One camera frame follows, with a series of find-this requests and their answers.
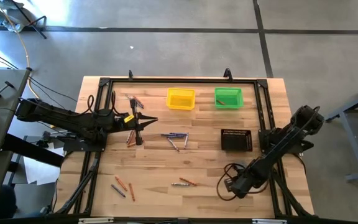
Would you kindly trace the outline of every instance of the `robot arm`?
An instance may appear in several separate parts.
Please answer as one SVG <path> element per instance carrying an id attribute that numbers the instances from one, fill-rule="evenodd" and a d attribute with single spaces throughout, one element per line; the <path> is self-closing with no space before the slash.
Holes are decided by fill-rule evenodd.
<path id="1" fill-rule="evenodd" d="M 254 159 L 244 169 L 236 167 L 237 175 L 224 181 L 227 191 L 233 192 L 237 197 L 244 198 L 252 187 L 259 188 L 269 179 L 274 164 L 297 144 L 303 143 L 307 135 L 316 134 L 324 123 L 324 118 L 318 113 L 318 108 L 302 106 L 292 116 L 290 124 L 283 129 L 274 129 L 267 138 L 273 144 L 268 152 Z"/>
<path id="2" fill-rule="evenodd" d="M 132 100 L 131 107 L 133 115 L 129 113 L 116 114 L 113 109 L 101 109 L 97 112 L 88 109 L 84 113 L 76 113 L 54 107 L 39 99 L 22 99 L 16 110 L 16 116 L 20 121 L 41 121 L 66 129 L 91 144 L 102 141 L 108 133 L 135 130 L 137 143 L 142 144 L 140 131 L 147 125 L 156 122 L 158 118 L 138 113 L 136 103 Z M 139 124 L 139 119 L 152 120 Z"/>

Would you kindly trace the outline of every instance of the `yellow basket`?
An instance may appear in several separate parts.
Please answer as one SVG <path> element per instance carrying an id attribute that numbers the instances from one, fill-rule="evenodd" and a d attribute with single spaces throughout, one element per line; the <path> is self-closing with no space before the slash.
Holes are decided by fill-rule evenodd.
<path id="1" fill-rule="evenodd" d="M 167 106 L 170 109 L 192 110 L 196 101 L 196 92 L 191 89 L 169 88 Z"/>

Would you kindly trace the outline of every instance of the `wooden tabletop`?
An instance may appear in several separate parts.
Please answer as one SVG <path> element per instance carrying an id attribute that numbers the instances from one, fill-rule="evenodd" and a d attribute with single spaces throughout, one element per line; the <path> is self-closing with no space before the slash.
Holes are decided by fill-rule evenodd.
<path id="1" fill-rule="evenodd" d="M 100 77 L 84 77 L 77 112 L 87 109 L 90 94 L 96 96 Z M 167 88 L 191 88 L 196 91 L 196 105 L 191 111 L 170 110 L 165 101 Z M 217 110 L 214 106 L 216 87 L 241 88 L 244 107 L 239 110 Z M 126 146 L 129 132 L 114 133 L 108 137 L 106 151 L 102 153 L 98 180 L 94 193 L 92 216 L 107 217 L 198 217 L 198 218 L 273 218 L 273 206 L 269 188 L 243 199 L 223 201 L 216 194 L 216 184 L 223 175 L 223 167 L 230 162 L 249 163 L 260 155 L 257 131 L 259 119 L 256 110 L 254 87 L 248 84 L 190 84 L 190 83 L 115 83 L 116 109 L 130 112 L 125 93 L 143 102 L 142 114 L 158 117 L 158 121 L 145 128 L 141 146 Z M 268 88 L 277 127 L 289 123 L 291 111 L 283 79 L 268 79 Z M 261 91 L 262 104 L 265 100 Z M 253 152 L 224 152 L 221 150 L 222 128 L 248 129 L 252 131 Z M 189 132 L 185 150 L 177 152 L 160 133 Z M 183 148 L 183 139 L 174 139 Z M 62 207 L 78 185 L 83 163 L 82 152 L 75 152 L 62 165 L 58 180 L 56 209 Z M 283 158 L 289 189 L 304 206 L 313 213 L 305 172 L 292 155 Z M 122 198 L 111 184 L 121 188 L 118 176 L 128 188 L 132 183 L 136 201 L 129 192 Z M 183 177 L 198 184 L 197 187 L 173 187 Z M 230 197 L 224 184 L 219 191 Z M 88 189 L 85 190 L 84 207 Z M 281 191 L 278 190 L 280 207 L 284 211 Z"/>

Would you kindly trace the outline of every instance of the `gray floor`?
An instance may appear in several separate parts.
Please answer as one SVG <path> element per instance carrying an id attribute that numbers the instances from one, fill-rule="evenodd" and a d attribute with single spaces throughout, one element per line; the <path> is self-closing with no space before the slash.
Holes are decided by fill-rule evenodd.
<path id="1" fill-rule="evenodd" d="M 252 0 L 117 0 L 25 2 L 48 26 L 199 27 L 255 29 Z M 266 29 L 358 29 L 358 0 L 259 0 Z M 35 32 L 22 37 L 34 78 L 74 98 L 85 75 L 221 76 L 230 67 L 236 77 L 266 77 L 258 34 L 181 34 Z M 273 75 L 284 78 L 290 106 L 321 106 L 327 114 L 358 92 L 358 35 L 266 35 Z M 0 53 L 24 68 L 25 56 L 15 34 L 0 31 Z M 41 98 L 51 103 L 45 95 Z M 29 90 L 26 97 L 31 97 Z M 68 109 L 75 103 L 53 96 Z M 45 127 L 14 121 L 16 136 Z M 325 218 L 358 221 L 357 172 L 346 134 L 338 121 L 325 124 L 305 152 L 314 210 Z M 22 213 L 49 203 L 53 186 L 17 186 Z M 48 195 L 43 198 L 36 195 Z M 31 198 L 32 204 L 26 204 Z"/>

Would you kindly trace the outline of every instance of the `green basket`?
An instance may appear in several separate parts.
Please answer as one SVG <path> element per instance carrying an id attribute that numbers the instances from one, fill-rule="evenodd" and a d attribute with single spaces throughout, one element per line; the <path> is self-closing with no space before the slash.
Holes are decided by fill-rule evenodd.
<path id="1" fill-rule="evenodd" d="M 215 107 L 217 109 L 238 109 L 243 105 L 240 88 L 215 88 Z"/>

